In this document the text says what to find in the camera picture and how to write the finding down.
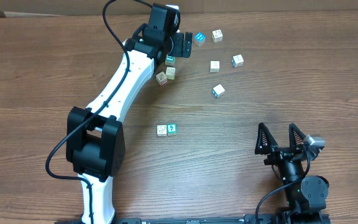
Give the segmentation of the cream turtle wooden block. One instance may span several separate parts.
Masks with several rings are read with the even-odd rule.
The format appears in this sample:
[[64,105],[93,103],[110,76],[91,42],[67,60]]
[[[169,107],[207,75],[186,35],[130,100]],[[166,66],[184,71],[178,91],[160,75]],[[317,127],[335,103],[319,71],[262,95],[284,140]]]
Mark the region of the cream turtle wooden block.
[[220,69],[220,61],[210,61],[210,72],[218,73]]

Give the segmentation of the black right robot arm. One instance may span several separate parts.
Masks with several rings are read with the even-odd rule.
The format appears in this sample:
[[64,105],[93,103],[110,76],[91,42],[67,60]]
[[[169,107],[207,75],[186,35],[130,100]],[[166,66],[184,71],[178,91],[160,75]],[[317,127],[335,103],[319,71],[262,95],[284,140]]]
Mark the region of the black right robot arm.
[[325,147],[325,140],[318,135],[305,135],[295,124],[288,127],[289,146],[280,147],[268,127],[259,123],[255,153],[266,155],[266,166],[271,166],[282,186],[269,192],[257,204],[255,222],[263,218],[259,210],[270,196],[284,191],[287,206],[278,208],[269,220],[270,223],[330,223],[329,215],[323,214],[326,208],[329,182],[320,175],[309,175],[311,162]]

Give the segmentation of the cream block red letter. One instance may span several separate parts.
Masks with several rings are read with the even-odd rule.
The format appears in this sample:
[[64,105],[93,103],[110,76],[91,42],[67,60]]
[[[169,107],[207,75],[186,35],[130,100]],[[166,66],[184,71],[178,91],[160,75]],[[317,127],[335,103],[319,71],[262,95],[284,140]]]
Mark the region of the cream block red letter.
[[160,72],[158,74],[156,74],[156,80],[158,81],[159,85],[164,85],[168,82],[168,77],[166,76],[166,74],[164,72]]

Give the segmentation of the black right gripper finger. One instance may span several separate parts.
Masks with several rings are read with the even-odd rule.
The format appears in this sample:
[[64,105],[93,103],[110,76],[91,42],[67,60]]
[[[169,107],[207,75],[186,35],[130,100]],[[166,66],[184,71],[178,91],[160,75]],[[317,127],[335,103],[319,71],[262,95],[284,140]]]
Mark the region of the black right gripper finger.
[[296,147],[300,145],[306,137],[306,135],[300,131],[300,129],[294,123],[289,125],[288,131],[290,147]]
[[255,154],[267,155],[273,153],[278,148],[278,144],[269,129],[264,123],[258,125],[258,136],[255,145]]

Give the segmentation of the green R wooden block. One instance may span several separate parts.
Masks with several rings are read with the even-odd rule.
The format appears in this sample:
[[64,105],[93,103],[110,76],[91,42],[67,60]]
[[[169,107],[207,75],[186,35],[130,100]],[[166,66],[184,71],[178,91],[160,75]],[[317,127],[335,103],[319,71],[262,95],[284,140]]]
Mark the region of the green R wooden block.
[[157,136],[158,137],[167,136],[167,125],[158,125],[157,126]]

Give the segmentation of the yellow S wooden block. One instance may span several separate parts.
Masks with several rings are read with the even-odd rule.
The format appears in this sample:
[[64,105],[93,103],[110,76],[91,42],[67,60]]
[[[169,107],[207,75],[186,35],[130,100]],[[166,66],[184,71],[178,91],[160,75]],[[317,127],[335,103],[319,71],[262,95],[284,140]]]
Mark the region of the yellow S wooden block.
[[166,68],[166,76],[169,80],[174,80],[175,79],[175,72],[176,72],[176,68],[175,67],[167,67]]

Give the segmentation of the green top wooden block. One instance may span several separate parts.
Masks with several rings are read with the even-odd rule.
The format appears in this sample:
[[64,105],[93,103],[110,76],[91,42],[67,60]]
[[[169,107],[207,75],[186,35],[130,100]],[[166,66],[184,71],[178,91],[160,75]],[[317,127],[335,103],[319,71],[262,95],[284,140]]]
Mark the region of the green top wooden block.
[[175,136],[177,134],[177,125],[175,123],[167,124],[167,135]]

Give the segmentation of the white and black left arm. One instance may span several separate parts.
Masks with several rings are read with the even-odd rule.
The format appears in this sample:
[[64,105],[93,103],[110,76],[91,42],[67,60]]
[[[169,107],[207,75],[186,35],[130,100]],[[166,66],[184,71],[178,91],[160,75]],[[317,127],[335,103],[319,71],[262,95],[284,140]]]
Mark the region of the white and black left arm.
[[155,29],[142,24],[121,42],[118,70],[103,91],[86,107],[73,107],[67,119],[66,159],[81,181],[83,214],[80,223],[112,223],[113,178],[121,168],[126,146],[123,122],[140,89],[160,61],[191,54],[191,32],[177,27]]

